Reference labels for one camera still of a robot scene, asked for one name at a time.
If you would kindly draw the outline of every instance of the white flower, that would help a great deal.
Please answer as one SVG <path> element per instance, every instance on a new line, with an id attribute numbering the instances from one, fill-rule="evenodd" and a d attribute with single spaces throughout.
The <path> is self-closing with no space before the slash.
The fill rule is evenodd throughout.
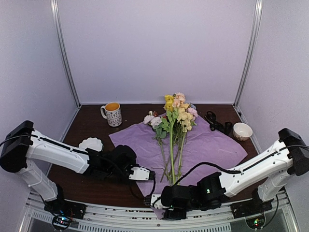
<path id="1" fill-rule="evenodd" d="M 162 122 L 160 117 L 155 117 L 151 120 L 150 125 L 155 128 L 155 126 L 159 126 L 159 124 Z"/>
<path id="2" fill-rule="evenodd" d="M 155 117 L 155 116 L 153 116 L 153 115 L 147 115 L 147 116 L 144 118 L 143 123 L 144 123 L 144 124 L 148 124 L 151 120 L 154 119 L 154 117 Z"/>

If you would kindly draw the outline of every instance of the mug handle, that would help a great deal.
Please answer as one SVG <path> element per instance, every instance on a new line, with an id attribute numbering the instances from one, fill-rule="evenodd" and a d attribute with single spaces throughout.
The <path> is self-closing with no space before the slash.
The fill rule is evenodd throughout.
<path id="1" fill-rule="evenodd" d="M 104 114 L 104 110 L 105 110 L 105 105 L 101 106 L 101 114 L 104 119 L 107 119 L 106 115 Z"/>

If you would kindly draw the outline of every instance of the white scalloped dish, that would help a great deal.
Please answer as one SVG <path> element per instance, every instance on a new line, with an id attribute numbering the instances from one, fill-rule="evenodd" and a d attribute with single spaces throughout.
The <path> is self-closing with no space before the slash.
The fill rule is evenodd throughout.
<path id="1" fill-rule="evenodd" d="M 87 138 L 84 139 L 80 144 L 78 144 L 79 148 L 91 148 L 95 151 L 103 150 L 103 142 L 98 138 Z"/>

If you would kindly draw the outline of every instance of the table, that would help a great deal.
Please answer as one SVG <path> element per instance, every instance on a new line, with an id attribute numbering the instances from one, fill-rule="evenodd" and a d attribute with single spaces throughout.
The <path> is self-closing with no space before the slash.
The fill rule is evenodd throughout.
<path id="1" fill-rule="evenodd" d="M 197 104 L 196 107 L 200 116 L 204 116 L 207 111 L 213 111 L 217 115 L 217 120 L 221 123 L 226 121 L 232 123 L 240 122 L 232 105 Z M 159 114 L 164 113 L 163 105 L 161 104 L 121 105 L 123 123 L 117 128 L 112 128 L 102 118 L 100 105 L 83 105 L 69 129 L 64 143 L 78 146 L 83 139 L 97 137 L 104 142 L 104 151 L 113 150 L 114 145 L 109 138 L 109 134 L 142 122 L 150 110 L 157 111 Z M 242 162 L 257 155 L 251 140 L 240 142 L 240 144 L 248 153 L 248 156 Z M 48 177 L 63 188 L 65 198 L 68 200 L 111 206 L 145 207 L 142 200 L 138 200 L 130 194 L 127 184 L 115 176 L 99 181 L 77 174 L 72 170 L 53 165 Z M 243 190 L 237 196 L 231 198 L 231 201 L 251 198 L 251 192 L 259 184 L 260 182 Z M 142 197 L 137 185 L 133 186 L 133 191 Z"/>

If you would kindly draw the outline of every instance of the bouquet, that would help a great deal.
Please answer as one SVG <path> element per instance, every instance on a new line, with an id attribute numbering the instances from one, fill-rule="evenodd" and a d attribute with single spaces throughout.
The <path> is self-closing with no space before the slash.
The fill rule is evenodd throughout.
<path id="1" fill-rule="evenodd" d="M 196 125 L 195 119 L 198 117 L 196 108 L 193 104 L 185 103 L 185 95 L 183 93 L 175 93 L 173 95 L 165 95 L 166 104 L 164 109 L 166 115 L 159 117 L 157 112 L 149 112 L 144 118 L 144 124 L 153 127 L 156 132 L 155 140 L 161 147 L 163 158 L 164 176 L 171 185 L 181 177 L 181 167 L 183 162 L 183 146 L 187 137 L 187 133 Z M 169 135 L 169 156 L 166 158 L 163 145 L 163 139 Z M 174 146 L 177 146 L 177 153 L 174 154 Z"/>

